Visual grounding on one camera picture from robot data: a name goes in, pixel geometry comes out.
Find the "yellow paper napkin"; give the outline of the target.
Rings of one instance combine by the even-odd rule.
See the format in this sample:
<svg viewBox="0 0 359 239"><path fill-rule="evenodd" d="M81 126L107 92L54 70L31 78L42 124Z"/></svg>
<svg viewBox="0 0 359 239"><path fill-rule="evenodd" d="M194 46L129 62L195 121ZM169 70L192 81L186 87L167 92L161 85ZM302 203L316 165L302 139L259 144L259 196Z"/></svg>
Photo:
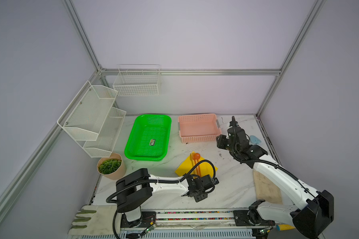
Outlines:
<svg viewBox="0 0 359 239"><path fill-rule="evenodd" d="M205 159L203 157L200 156L200 160L204 161ZM185 159L184 162L182 162L180 164L180 166L175 170L175 173L178 176L183 176L186 173L188 173L194 166L192 165L192 161L191 161L191 154ZM212 166L209 163L202 163L199 165L200 168L200 172L201 172L201 177L209 175L210 177L214 177L214 171ZM191 172L191 174L195 174L196 175L196 171L195 169Z"/></svg>

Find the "orange plastic fork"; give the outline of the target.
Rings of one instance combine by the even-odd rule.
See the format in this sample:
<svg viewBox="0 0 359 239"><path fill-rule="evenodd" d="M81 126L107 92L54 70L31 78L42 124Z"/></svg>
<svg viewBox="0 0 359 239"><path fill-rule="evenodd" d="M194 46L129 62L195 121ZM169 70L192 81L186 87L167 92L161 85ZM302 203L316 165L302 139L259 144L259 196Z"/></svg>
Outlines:
<svg viewBox="0 0 359 239"><path fill-rule="evenodd" d="M197 163L197 159L195 158L195 155L196 155L196 153L193 151L193 152L191 153L191 161L192 161L192 165L193 165L193 166L195 166L196 163Z"/></svg>

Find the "green plastic basket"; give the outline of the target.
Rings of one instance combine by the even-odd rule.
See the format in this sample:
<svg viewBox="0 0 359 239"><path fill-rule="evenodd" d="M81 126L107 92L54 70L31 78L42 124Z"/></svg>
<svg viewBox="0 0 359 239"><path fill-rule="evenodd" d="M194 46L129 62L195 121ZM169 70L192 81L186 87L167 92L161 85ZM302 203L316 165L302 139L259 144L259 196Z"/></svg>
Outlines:
<svg viewBox="0 0 359 239"><path fill-rule="evenodd" d="M140 115L131 129L124 153L128 159L159 162L168 152L172 120L167 115Z"/></svg>

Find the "orange plastic spoon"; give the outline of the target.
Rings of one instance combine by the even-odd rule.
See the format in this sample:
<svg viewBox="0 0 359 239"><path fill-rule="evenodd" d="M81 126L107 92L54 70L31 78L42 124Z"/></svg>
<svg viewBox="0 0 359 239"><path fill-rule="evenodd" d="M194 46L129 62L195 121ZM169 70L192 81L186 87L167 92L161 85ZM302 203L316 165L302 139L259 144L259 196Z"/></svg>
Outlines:
<svg viewBox="0 0 359 239"><path fill-rule="evenodd" d="M200 154L199 154L199 153L196 153L195 158L197 159L197 163L196 163L196 164L198 164L198 163L199 163L199 160L200 160ZM200 172L199 166L196 167L195 171L196 171L196 175L201 176L201 172Z"/></svg>

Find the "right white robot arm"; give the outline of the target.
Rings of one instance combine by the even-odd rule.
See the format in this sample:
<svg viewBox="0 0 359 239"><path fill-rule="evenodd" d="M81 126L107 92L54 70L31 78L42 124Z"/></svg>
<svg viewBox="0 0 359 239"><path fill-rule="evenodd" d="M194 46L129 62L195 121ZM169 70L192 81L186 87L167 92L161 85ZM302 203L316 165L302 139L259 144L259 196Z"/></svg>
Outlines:
<svg viewBox="0 0 359 239"><path fill-rule="evenodd" d="M287 206L259 199L248 208L250 224L278 222L295 227L308 239L316 239L333 222L333 195L307 185L279 165L261 146L251 144L235 118L230 121L227 134L217 136L216 142L217 147L228 150L233 159L267 177L293 203Z"/></svg>

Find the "pink plastic basket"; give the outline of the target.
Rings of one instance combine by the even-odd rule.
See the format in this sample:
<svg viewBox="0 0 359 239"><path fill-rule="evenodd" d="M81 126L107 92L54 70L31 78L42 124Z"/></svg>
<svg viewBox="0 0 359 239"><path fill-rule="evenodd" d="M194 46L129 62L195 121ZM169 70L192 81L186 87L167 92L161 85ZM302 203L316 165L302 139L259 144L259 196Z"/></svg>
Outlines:
<svg viewBox="0 0 359 239"><path fill-rule="evenodd" d="M182 143L214 141L221 134L216 114L179 116L178 126Z"/></svg>

